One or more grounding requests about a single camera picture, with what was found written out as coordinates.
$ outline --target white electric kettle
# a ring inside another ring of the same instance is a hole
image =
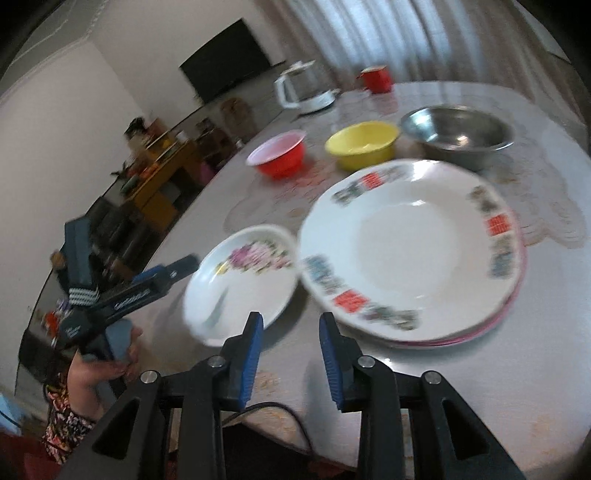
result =
[[[297,61],[275,81],[277,99],[283,108],[305,114],[326,108],[335,101],[335,93],[319,81],[313,69],[315,62]]]

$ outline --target round table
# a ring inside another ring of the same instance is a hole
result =
[[[369,119],[398,122],[425,105],[459,103],[513,124],[515,145],[483,172],[519,215],[528,267],[509,315],[493,332],[433,350],[392,349],[341,328],[365,354],[392,369],[441,372],[490,428],[529,478],[558,478],[572,465],[591,427],[591,162],[538,107],[516,92],[476,83],[424,82],[395,86],[392,94],[348,92],[312,116],[282,114],[205,188],[168,234],[149,266],[190,253],[203,258],[231,233],[257,223],[297,232],[311,205],[346,176],[324,152],[324,142],[346,125]],[[308,133],[309,166],[291,180],[271,182],[245,165],[264,140],[293,128]],[[397,157],[421,157],[397,141]],[[130,317],[144,328],[144,365],[163,374],[184,371],[215,353],[194,340],[182,321],[188,279]],[[330,399],[318,340],[320,307],[299,286],[282,316],[265,331],[252,403],[275,400],[300,413],[317,453],[355,466],[360,415],[341,414]],[[296,424],[263,410],[247,424],[304,449]]]

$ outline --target red bowl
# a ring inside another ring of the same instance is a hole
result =
[[[252,152],[246,164],[256,167],[274,180],[291,177],[303,166],[306,146],[302,130],[291,130],[263,143]]]

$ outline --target yellow bowl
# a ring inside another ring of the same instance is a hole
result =
[[[338,158],[339,167],[355,171],[394,158],[394,141],[400,131],[385,122],[363,122],[335,133],[324,145]]]

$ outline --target television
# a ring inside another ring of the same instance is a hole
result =
[[[270,69],[271,63],[240,19],[208,41],[180,68],[203,103],[208,103]]]

